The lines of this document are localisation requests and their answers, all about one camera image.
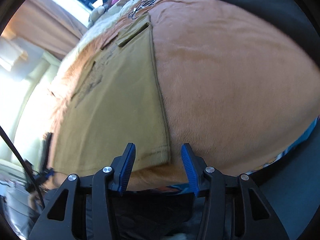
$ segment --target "blue gripper pad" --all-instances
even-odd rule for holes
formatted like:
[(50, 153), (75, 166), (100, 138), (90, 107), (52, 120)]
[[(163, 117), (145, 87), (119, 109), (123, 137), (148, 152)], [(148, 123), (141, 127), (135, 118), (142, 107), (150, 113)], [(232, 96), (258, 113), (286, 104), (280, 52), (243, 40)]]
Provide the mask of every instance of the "blue gripper pad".
[(181, 147), (181, 158), (186, 171), (190, 189), (198, 196), (200, 191), (199, 182), (198, 182), (198, 172), (195, 167), (196, 156), (193, 153), (193, 150), (190, 144), (185, 143)]
[(136, 158), (136, 146), (133, 143), (128, 143), (117, 165), (120, 168), (118, 189), (117, 189), (120, 195), (122, 195), (122, 193), (127, 190), (127, 185), (130, 179), (135, 158)]

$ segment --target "silver screw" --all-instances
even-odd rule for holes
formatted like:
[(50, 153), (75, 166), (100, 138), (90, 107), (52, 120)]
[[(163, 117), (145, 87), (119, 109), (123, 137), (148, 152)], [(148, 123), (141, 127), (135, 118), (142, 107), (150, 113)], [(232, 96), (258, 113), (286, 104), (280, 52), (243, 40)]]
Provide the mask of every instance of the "silver screw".
[(77, 178), (76, 174), (71, 174), (71, 175), (69, 175), (68, 180), (74, 181), (76, 178)]
[(109, 172), (112, 171), (112, 168), (109, 167), (109, 166), (107, 166), (107, 167), (104, 167), (104, 168), (102, 169), (102, 171), (103, 171), (104, 173), (109, 173)]
[(240, 178), (243, 180), (249, 180), (249, 176), (247, 174), (242, 174)]
[(214, 172), (214, 167), (208, 166), (205, 168), (205, 171), (208, 173), (213, 173)]

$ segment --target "black cable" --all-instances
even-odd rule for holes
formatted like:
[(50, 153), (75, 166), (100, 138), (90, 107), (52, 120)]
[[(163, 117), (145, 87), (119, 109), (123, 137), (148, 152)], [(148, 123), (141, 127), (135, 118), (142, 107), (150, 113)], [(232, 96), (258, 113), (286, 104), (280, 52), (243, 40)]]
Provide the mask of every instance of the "black cable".
[(26, 173), (28, 174), (28, 176), (30, 177), (33, 186), (35, 186), (36, 191), (39, 194), (39, 198), (42, 204), (42, 207), (44, 208), (44, 201), (43, 201), (43, 197), (40, 191), (39, 186), (37, 185), (35, 179), (33, 178), (33, 174), (32, 172), (30, 172), (30, 170), (28, 169), (27, 165), (25, 164), (24, 160), (22, 159), (21, 155), (19, 154), (19, 152), (17, 151), (17, 149), (15, 148), (15, 146), (13, 145), (12, 141), (9, 139), (9, 137), (7, 136), (7, 134), (5, 133), (5, 131), (2, 129), (2, 127), (0, 126), (0, 135), (2, 137), (2, 139), (4, 140), (4, 142), (8, 145), (8, 147), (10, 148), (10, 150), (13, 152), (13, 154), (17, 157), (18, 161), (21, 163), (22, 167), (24, 168), (24, 170), (26, 171)]

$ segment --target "curtain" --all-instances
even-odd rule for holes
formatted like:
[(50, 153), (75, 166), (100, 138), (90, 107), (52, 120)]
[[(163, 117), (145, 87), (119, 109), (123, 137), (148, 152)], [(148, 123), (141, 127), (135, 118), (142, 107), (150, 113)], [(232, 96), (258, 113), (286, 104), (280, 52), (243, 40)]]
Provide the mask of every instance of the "curtain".
[(52, 0), (26, 0), (7, 27), (17, 36), (63, 59), (87, 28)]

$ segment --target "white plush toy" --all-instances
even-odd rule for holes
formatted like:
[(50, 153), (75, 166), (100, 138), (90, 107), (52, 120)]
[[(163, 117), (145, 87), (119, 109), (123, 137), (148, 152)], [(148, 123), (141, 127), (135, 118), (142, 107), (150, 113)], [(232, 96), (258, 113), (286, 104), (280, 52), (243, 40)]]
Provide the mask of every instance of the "white plush toy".
[(93, 24), (100, 18), (102, 14), (104, 14), (104, 12), (108, 9), (108, 7), (109, 5), (105, 4), (95, 8), (92, 11), (92, 13), (89, 16), (88, 28), (91, 28), (93, 26)]

